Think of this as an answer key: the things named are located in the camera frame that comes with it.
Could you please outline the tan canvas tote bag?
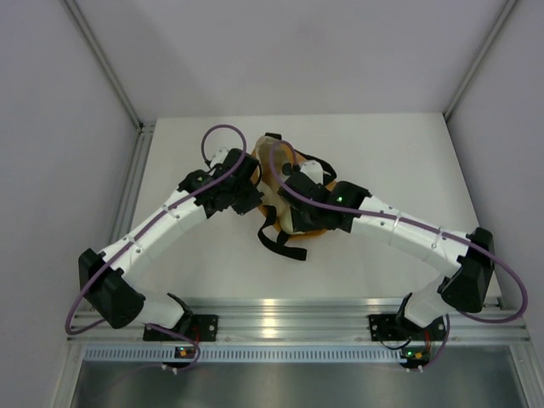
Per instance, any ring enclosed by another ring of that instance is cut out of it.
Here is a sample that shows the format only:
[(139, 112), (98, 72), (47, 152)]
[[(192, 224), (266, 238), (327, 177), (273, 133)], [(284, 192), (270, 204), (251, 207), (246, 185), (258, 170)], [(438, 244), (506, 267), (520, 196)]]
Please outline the tan canvas tote bag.
[(305, 248), (288, 246), (287, 242), (292, 239), (315, 238), (325, 234), (326, 231), (323, 229), (301, 235), (288, 235), (281, 229), (279, 216), (285, 207), (289, 207), (289, 204), (279, 196), (280, 185), (273, 177), (271, 170), (275, 169), (281, 179), (286, 180), (293, 163), (302, 165), (305, 162), (317, 162), (321, 165), (323, 182), (328, 190), (337, 183), (337, 174), (328, 162), (298, 150), (291, 150), (284, 144), (270, 154), (275, 142), (281, 139), (282, 136), (278, 133), (265, 133), (257, 140), (252, 150), (252, 156), (258, 159), (261, 165), (260, 169), (254, 173), (252, 180), (257, 183), (258, 190), (263, 194), (262, 205), (258, 210), (265, 217), (263, 225), (258, 230), (258, 239), (269, 251), (284, 258), (303, 262), (307, 259), (308, 251)]

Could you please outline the green pump bottle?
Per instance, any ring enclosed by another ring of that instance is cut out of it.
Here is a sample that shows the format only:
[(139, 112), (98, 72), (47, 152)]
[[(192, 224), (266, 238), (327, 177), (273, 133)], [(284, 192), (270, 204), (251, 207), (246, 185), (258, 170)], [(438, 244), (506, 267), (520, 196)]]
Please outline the green pump bottle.
[(301, 235), (303, 228), (301, 224), (301, 214), (293, 207), (285, 207), (280, 216), (280, 227), (288, 235)]

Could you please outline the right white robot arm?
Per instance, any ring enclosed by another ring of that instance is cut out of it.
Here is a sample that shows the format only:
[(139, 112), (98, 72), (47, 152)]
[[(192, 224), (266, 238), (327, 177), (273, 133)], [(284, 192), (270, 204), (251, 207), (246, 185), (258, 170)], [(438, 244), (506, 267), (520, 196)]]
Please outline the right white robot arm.
[(395, 326), (404, 337), (416, 337), (452, 311), (482, 311), (494, 269), (488, 256), (493, 244), (489, 231), (477, 228), (468, 234), (428, 225), (395, 211), (357, 184), (340, 181), (327, 189), (303, 172), (281, 182), (279, 194), (307, 224), (370, 236), (438, 272), (438, 278), (403, 298)]

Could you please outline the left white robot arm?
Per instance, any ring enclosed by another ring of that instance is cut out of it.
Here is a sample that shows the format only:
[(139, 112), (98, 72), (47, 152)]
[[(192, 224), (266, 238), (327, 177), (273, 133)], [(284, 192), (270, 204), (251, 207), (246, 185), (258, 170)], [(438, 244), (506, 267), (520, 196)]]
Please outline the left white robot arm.
[(179, 237), (215, 213), (232, 208), (243, 215), (258, 207), (258, 159), (239, 149), (222, 149), (210, 171), (196, 170), (144, 222), (99, 252), (78, 259), (84, 298), (110, 327), (130, 323), (161, 326), (171, 338), (187, 337), (192, 312), (172, 293), (156, 294), (141, 284), (144, 273)]

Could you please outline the aluminium mounting rail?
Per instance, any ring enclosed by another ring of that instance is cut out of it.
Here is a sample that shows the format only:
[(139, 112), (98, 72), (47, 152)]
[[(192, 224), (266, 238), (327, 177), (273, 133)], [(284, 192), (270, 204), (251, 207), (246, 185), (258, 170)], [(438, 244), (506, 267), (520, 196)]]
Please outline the aluminium mounting rail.
[[(478, 317), (499, 320), (510, 315), (491, 298)], [(249, 299), (190, 298), (196, 314), (218, 316), (217, 343), (346, 343), (371, 344), (368, 315), (393, 313), (400, 298)], [(454, 345), (528, 343), (523, 319), (506, 324), (484, 324), (450, 314), (450, 342)], [(79, 342), (141, 342), (144, 326), (131, 323), (122, 329), (107, 324), (79, 335)]]

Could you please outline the left aluminium frame post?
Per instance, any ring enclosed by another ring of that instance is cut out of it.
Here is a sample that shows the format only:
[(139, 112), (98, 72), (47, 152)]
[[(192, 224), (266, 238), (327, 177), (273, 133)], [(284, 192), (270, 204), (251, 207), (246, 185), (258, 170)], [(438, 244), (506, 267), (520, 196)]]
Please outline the left aluminium frame post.
[(76, 30), (82, 37), (82, 40), (86, 43), (90, 54), (98, 64), (99, 69), (108, 82), (113, 94), (121, 104), (125, 114), (133, 127), (139, 132), (143, 125), (139, 114), (135, 110), (133, 103), (131, 102), (125, 88), (119, 76), (111, 64), (109, 57), (107, 56), (104, 48), (102, 47), (99, 39), (94, 33), (92, 26), (89, 24), (87, 17), (82, 11), (82, 8), (77, 1), (74, 0), (60, 0), (59, 3), (65, 9), (69, 18), (73, 22)]

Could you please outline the aluminium frame post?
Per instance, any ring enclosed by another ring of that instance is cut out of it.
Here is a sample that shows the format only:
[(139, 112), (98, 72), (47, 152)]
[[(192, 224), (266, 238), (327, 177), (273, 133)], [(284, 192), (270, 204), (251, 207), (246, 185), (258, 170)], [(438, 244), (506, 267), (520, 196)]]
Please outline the aluminium frame post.
[(82, 40), (86, 43), (90, 54), (98, 64), (99, 69), (108, 82), (113, 94), (121, 104), (125, 114), (133, 127), (139, 132), (143, 125), (139, 114), (135, 110), (133, 103), (131, 102), (125, 88), (119, 76), (111, 64), (109, 57), (107, 56), (104, 48), (102, 47), (99, 39), (94, 33), (92, 26), (89, 24), (87, 17), (82, 11), (82, 8), (77, 1), (74, 0), (60, 0), (59, 3), (65, 9), (69, 18), (73, 22), (76, 30), (82, 37)]
[(519, 0), (507, 0), (501, 2), (501, 7), (496, 13), (494, 19), (491, 21), (490, 26), (484, 32), (484, 36), (479, 42), (474, 56), (469, 60), (467, 69), (463, 72), (447, 106), (442, 112), (445, 123), (448, 123), (455, 115), (457, 108), (483, 69), (486, 60), (489, 58), (493, 48), (497, 44), (502, 33), (506, 29), (507, 24), (521, 3), (522, 1)]

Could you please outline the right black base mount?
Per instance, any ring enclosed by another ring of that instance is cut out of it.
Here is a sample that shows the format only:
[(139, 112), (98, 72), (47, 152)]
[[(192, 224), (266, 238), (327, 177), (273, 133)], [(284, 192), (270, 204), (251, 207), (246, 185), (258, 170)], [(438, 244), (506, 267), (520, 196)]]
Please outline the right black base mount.
[(407, 341), (411, 334), (394, 314), (369, 314), (369, 330), (373, 342)]

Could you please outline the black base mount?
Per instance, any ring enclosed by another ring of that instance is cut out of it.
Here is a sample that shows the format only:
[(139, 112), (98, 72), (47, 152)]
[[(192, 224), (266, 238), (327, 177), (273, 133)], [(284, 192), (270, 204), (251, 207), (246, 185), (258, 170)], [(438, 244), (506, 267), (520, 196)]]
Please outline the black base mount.
[(369, 330), (373, 342), (407, 341), (411, 334), (394, 314), (369, 314)]
[[(171, 332), (182, 334), (196, 343), (213, 343), (217, 340), (219, 317), (216, 314), (193, 314), (188, 320), (184, 317), (181, 324), (171, 329)], [(143, 340), (147, 342), (171, 342), (180, 341), (179, 337), (157, 331), (152, 328), (145, 328)]]

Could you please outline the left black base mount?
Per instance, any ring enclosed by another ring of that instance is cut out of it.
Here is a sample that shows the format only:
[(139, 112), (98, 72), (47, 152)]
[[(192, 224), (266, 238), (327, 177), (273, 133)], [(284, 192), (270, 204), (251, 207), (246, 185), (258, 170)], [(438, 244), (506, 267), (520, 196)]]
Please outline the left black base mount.
[[(182, 334), (196, 343), (213, 343), (217, 340), (219, 317), (216, 314), (193, 314), (188, 320), (184, 317), (181, 324), (171, 329), (171, 332)], [(147, 342), (171, 342), (180, 341), (179, 337), (157, 331), (152, 328), (145, 328), (143, 340)]]

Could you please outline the right aluminium frame post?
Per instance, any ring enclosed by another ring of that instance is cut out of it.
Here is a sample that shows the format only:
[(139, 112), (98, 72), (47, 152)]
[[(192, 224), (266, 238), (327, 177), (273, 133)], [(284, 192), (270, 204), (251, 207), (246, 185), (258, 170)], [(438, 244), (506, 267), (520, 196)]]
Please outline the right aluminium frame post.
[(507, 0), (501, 2), (501, 7), (496, 13), (494, 19), (491, 21), (490, 26), (484, 32), (484, 36), (479, 42), (474, 56), (469, 60), (467, 69), (463, 72), (447, 106), (442, 112), (445, 123), (448, 123), (455, 115), (457, 108), (483, 69), (486, 60), (489, 58), (493, 48), (497, 44), (502, 33), (506, 29), (507, 24), (521, 3), (522, 1), (519, 0)]

